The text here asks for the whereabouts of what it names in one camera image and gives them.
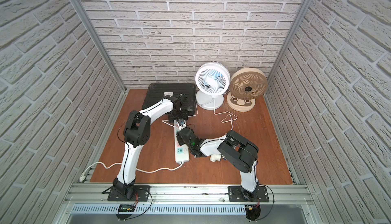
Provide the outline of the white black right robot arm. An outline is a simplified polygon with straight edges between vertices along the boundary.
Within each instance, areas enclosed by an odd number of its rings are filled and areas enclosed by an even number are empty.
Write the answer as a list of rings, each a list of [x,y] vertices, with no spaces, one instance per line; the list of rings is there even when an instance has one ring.
[[[241,188],[251,193],[256,190],[259,148],[238,132],[230,130],[218,138],[202,139],[190,127],[185,127],[176,133],[176,138],[179,145],[188,146],[196,158],[213,155],[224,157],[240,172]]]

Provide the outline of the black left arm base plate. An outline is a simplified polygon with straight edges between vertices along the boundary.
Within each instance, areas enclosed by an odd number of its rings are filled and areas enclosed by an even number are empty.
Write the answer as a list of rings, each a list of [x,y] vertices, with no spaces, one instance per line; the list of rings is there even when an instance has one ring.
[[[149,185],[134,185],[126,190],[118,190],[114,186],[109,191],[109,202],[135,202],[136,199],[139,202],[147,202],[150,192]]]

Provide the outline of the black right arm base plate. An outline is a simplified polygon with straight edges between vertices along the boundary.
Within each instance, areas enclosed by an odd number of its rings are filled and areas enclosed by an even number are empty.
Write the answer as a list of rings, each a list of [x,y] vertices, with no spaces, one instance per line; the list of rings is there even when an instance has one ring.
[[[265,186],[258,185],[253,192],[249,192],[241,186],[228,186],[228,195],[230,202],[269,202]]]

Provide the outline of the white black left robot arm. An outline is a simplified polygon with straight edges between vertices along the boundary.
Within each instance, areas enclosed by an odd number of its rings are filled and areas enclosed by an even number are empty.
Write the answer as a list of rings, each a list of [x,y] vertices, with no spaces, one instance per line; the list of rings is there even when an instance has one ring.
[[[125,150],[121,169],[113,181],[113,189],[127,199],[133,197],[136,166],[141,150],[150,138],[151,124],[166,113],[175,120],[187,120],[186,99],[184,94],[166,95],[156,104],[129,114],[123,132]]]

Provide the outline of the white power strip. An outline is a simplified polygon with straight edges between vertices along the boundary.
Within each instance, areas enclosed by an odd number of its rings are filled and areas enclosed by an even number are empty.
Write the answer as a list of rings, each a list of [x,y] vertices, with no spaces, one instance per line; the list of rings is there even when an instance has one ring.
[[[186,125],[179,127],[177,124],[177,120],[174,120],[174,140],[175,140],[175,161],[178,164],[182,164],[189,161],[189,150],[188,146],[183,144],[180,145],[177,140],[177,133],[186,127]]]

